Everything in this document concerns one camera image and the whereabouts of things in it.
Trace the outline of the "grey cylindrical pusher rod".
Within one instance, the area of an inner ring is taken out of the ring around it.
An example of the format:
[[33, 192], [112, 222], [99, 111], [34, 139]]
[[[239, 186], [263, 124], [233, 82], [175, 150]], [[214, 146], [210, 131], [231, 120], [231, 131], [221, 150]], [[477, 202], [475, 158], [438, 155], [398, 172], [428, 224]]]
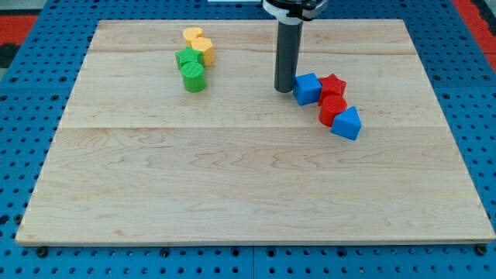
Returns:
[[274, 89], [288, 93], [294, 89], [303, 23], [277, 25]]

